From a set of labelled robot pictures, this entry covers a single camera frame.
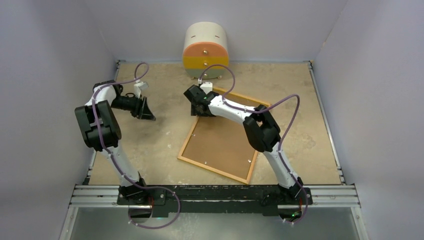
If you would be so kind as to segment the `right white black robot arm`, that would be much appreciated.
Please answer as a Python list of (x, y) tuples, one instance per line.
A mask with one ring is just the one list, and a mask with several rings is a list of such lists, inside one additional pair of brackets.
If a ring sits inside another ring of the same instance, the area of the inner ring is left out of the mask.
[(290, 165), (282, 143), (287, 135), (280, 135), (281, 129), (270, 113), (270, 107), (243, 105), (226, 98), (225, 94), (214, 91), (206, 93), (200, 86), (190, 86), (183, 95), (191, 104), (191, 115), (199, 117), (223, 117), (243, 126), (251, 147), (263, 153), (270, 164), (282, 200), (288, 204), (307, 194), (301, 178)]

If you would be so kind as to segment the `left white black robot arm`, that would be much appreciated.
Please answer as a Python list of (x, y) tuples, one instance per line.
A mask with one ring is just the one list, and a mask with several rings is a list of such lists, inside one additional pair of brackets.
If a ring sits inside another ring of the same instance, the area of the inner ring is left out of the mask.
[(86, 146), (111, 162), (119, 177), (119, 193), (138, 205), (148, 201), (148, 187), (121, 145), (122, 131), (113, 109), (128, 111), (139, 120), (155, 121), (147, 98), (141, 94), (146, 87), (145, 82), (136, 81), (135, 92), (122, 95), (123, 86), (116, 81), (100, 82), (94, 85), (90, 100), (74, 110)]

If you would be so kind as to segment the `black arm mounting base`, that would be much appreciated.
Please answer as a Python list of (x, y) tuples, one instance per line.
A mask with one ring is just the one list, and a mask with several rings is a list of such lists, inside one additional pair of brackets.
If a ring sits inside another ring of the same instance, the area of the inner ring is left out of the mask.
[(299, 218), (302, 207), (313, 204), (310, 188), (285, 189), (271, 185), (157, 185), (140, 189), (119, 187), (116, 203), (145, 206), (154, 218), (170, 213), (261, 214)]

